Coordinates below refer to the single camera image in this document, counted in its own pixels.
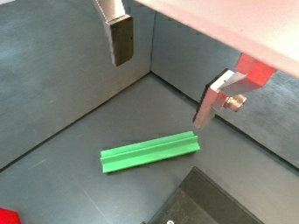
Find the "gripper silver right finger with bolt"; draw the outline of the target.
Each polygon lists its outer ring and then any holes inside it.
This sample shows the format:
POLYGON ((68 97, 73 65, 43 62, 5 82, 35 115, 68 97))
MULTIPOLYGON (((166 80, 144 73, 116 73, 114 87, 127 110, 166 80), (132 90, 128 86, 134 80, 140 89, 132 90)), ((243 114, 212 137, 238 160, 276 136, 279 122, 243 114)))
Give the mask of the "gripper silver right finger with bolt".
POLYGON ((226 69, 206 86, 194 125, 202 129, 223 109, 238 112, 247 101, 243 94, 262 88, 275 71, 268 64, 242 53, 235 70, 226 69))

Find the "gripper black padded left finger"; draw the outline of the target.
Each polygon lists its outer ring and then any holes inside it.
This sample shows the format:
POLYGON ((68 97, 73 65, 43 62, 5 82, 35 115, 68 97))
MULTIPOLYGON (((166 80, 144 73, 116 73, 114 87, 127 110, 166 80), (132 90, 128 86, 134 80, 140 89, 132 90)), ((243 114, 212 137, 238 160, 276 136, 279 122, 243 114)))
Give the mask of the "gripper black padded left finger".
POLYGON ((122 0, 92 0, 101 16, 112 63, 116 67, 134 56, 134 18, 127 14, 122 0))

